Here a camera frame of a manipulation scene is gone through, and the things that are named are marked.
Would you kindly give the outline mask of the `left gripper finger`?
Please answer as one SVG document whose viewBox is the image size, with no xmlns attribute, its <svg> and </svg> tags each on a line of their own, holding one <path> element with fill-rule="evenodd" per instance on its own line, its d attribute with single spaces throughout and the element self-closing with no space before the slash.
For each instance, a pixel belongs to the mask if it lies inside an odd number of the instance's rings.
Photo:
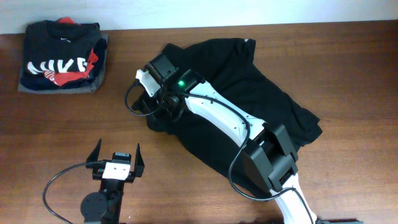
<svg viewBox="0 0 398 224">
<path fill-rule="evenodd" d="M 145 164 L 142 158 L 140 144 L 137 144 L 136 157 L 135 157 L 134 170 L 133 170 L 134 176 L 142 177 L 144 169 L 145 169 Z"/>
<path fill-rule="evenodd" d="M 102 143 L 102 139 L 100 138 L 98 140 L 98 142 L 97 142 L 96 147 L 93 149 L 93 151 L 87 157 L 87 159 L 86 159 L 87 163 L 97 162 L 98 161 L 98 156 L 100 154 L 100 149 L 101 149 L 101 143 Z"/>
</svg>

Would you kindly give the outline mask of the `black t-shirt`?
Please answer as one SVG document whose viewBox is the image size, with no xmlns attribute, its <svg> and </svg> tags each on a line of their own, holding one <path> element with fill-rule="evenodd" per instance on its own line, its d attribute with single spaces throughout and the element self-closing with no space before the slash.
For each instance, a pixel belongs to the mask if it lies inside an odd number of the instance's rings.
<svg viewBox="0 0 398 224">
<path fill-rule="evenodd" d="M 211 39 L 187 48 L 167 44 L 162 53 L 181 72 L 192 69 L 213 88 L 249 114 L 271 125 L 283 124 L 295 149 L 314 142 L 322 133 L 319 118 L 302 108 L 253 64 L 256 42 L 253 39 Z M 239 147 L 207 120 L 184 112 L 172 121 L 166 111 L 157 110 L 157 102 L 143 93 L 131 108 L 147 116 L 148 127 L 155 132 L 175 135 L 187 151 L 223 176 L 233 168 L 232 180 L 255 197 L 268 193 L 255 186 L 244 174 Z"/>
</svg>

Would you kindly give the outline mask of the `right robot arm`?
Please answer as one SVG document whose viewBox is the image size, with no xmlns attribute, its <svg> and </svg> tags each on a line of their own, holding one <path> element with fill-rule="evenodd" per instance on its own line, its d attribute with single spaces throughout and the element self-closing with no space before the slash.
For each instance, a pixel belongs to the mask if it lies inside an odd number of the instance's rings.
<svg viewBox="0 0 398 224">
<path fill-rule="evenodd" d="M 209 121 L 237 146 L 249 180 L 279 206 L 284 223 L 318 223 L 299 184 L 298 154 L 284 125 L 271 126 L 219 94 L 196 71 L 180 73 L 159 54 L 136 72 L 151 98 L 167 110 L 189 110 Z"/>
</svg>

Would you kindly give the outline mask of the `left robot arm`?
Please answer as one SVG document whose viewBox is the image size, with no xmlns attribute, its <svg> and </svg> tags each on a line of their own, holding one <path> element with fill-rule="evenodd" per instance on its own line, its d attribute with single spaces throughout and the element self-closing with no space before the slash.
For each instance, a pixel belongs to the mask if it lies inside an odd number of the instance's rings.
<svg viewBox="0 0 398 224">
<path fill-rule="evenodd" d="M 131 154 L 115 152 L 110 160 L 99 160 L 100 139 L 86 159 L 93 180 L 100 181 L 99 191 L 88 194 L 81 202 L 80 211 L 87 224 L 119 224 L 124 185 L 131 184 L 144 172 L 145 164 L 140 145 L 135 160 Z"/>
</svg>

